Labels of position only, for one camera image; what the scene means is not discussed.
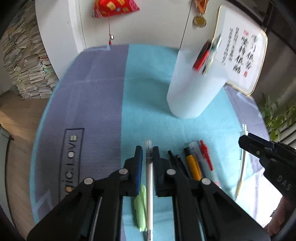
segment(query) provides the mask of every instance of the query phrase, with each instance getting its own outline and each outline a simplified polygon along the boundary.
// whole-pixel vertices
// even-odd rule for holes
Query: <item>human hand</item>
[[[291,215],[291,212],[294,209],[295,206],[291,205],[286,198],[281,198],[281,201],[279,202],[279,205],[276,208],[270,223],[264,227],[270,236],[277,234],[280,231],[281,225],[284,223],[285,219]]]

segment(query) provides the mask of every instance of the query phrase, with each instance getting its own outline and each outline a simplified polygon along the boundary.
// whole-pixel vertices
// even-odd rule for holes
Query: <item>red pen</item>
[[[220,182],[219,182],[219,179],[218,179],[218,176],[217,176],[217,173],[216,171],[214,170],[214,166],[211,162],[211,158],[210,158],[210,155],[209,155],[209,150],[207,148],[207,146],[204,144],[203,140],[200,140],[200,151],[202,153],[202,155],[204,156],[206,162],[208,163],[208,166],[210,168],[210,171],[211,171],[211,180],[218,186],[220,187]]]
[[[212,43],[209,40],[204,44],[202,50],[200,51],[194,65],[192,67],[194,70],[199,71],[202,68],[202,66],[204,65],[205,61],[209,57],[211,44]]]
[[[210,159],[209,150],[202,140],[200,140],[200,150],[201,150],[202,154],[204,155],[205,159],[207,160],[210,170],[213,171],[214,168],[213,168],[213,165],[212,165],[212,162]]]

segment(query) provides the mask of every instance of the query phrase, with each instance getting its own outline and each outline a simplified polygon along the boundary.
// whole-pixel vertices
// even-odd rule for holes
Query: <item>stack of books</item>
[[[1,43],[4,67],[23,99],[49,98],[59,79],[43,46],[33,1],[18,12]]]

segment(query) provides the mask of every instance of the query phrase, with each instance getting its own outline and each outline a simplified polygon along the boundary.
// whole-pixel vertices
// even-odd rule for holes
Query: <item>orange pen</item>
[[[200,181],[202,179],[202,172],[200,171],[200,166],[197,163],[197,160],[193,155],[190,154],[189,147],[184,148],[184,153],[186,155],[186,161],[191,171],[192,177]]]

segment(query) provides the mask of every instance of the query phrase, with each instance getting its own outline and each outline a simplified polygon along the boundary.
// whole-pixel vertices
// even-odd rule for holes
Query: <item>red decoration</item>
[[[138,10],[134,0],[96,0],[93,17],[103,18]]]

